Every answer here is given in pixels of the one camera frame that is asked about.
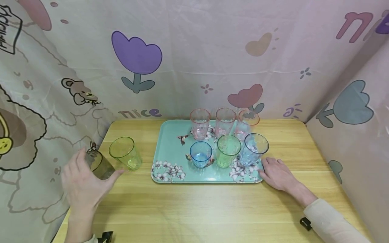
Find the beige sleeve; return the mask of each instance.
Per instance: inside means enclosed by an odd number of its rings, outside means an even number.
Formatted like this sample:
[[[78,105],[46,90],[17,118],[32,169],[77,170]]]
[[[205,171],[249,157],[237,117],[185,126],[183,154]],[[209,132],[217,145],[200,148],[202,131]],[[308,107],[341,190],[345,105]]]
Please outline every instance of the beige sleeve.
[[[370,242],[323,199],[314,201],[304,210],[304,214],[326,243]]]
[[[93,235],[92,238],[84,243],[98,243],[96,235]]]

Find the plastic cup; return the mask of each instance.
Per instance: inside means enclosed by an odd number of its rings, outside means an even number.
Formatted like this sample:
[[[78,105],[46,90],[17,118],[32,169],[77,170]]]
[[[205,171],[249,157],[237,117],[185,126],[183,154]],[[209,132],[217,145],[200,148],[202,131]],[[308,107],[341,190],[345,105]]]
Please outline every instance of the plastic cup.
[[[113,141],[109,146],[109,154],[130,170],[137,170],[142,165],[142,158],[130,137],[121,137]]]
[[[197,168],[204,168],[212,156],[212,147],[206,142],[195,142],[189,151],[193,164]]]
[[[101,180],[108,179],[115,172],[115,168],[99,151],[93,150],[87,152],[85,161],[91,168],[93,174]]]
[[[232,135],[223,135],[217,141],[216,164],[221,168],[227,168],[237,157],[242,145]]]
[[[264,136],[257,133],[248,134],[244,140],[239,161],[243,166],[250,166],[256,163],[268,150],[269,142]]]
[[[240,141],[244,141],[247,134],[252,133],[252,129],[259,123],[259,116],[252,110],[243,110],[239,113],[238,118],[235,136]]]
[[[211,114],[206,109],[196,109],[190,114],[192,121],[193,137],[196,140],[203,140],[208,132],[209,119]]]
[[[236,113],[229,108],[218,109],[216,112],[216,132],[217,138],[230,134],[234,122],[237,119]]]

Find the pink tulip print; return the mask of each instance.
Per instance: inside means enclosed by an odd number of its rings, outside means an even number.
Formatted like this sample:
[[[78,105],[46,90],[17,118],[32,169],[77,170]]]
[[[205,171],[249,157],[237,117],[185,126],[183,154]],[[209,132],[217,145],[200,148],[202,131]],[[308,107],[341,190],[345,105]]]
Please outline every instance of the pink tulip print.
[[[262,85],[254,84],[250,89],[242,89],[238,94],[230,94],[227,100],[237,108],[248,108],[258,114],[263,110],[265,105],[260,103],[254,108],[254,104],[261,98],[262,92]]]
[[[146,45],[138,37],[127,37],[120,31],[112,33],[112,46],[120,63],[134,73],[133,81],[122,77],[122,81],[134,93],[149,90],[154,85],[153,80],[141,82],[141,76],[155,72],[162,62],[162,51],[155,44]]]

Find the blue cup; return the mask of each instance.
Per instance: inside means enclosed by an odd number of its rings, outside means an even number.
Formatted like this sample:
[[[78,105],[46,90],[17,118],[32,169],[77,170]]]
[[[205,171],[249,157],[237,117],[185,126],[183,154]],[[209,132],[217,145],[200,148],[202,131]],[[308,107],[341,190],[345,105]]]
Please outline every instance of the blue cup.
[[[197,168],[204,168],[212,156],[212,147],[206,142],[195,142],[190,148],[193,164]]]

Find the bear cartoon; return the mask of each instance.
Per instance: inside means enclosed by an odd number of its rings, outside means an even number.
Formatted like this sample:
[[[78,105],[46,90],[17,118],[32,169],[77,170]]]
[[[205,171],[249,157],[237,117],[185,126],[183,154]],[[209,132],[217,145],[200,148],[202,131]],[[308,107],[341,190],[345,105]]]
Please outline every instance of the bear cartoon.
[[[100,104],[97,101],[97,97],[91,93],[91,90],[85,87],[82,80],[74,81],[73,79],[62,79],[62,86],[69,89],[69,93],[73,96],[74,103],[76,105],[83,105],[90,103],[92,105]]]

